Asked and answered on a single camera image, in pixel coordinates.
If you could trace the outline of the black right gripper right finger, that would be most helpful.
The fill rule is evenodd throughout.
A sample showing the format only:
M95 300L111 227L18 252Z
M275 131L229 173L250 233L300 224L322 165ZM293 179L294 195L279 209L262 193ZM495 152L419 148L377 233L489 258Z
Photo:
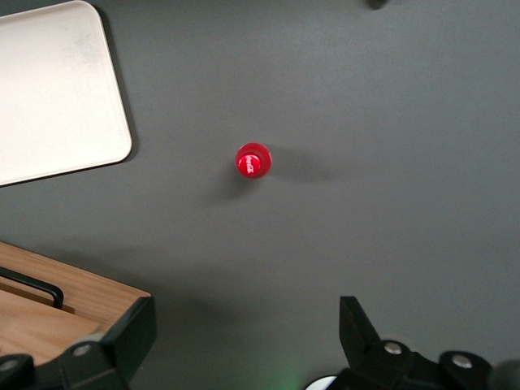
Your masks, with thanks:
M518 389L519 360L492 366L482 357L446 351L436 362L396 340L383 340L356 297L342 297L340 343L349 366L338 389Z

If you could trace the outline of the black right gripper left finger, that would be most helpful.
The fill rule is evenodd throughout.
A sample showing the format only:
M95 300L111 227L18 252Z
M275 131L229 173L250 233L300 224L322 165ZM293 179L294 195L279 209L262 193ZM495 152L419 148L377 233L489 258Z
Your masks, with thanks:
M98 341L82 341L37 366L26 353L1 357L2 389L128 389L157 339L153 297L140 297Z

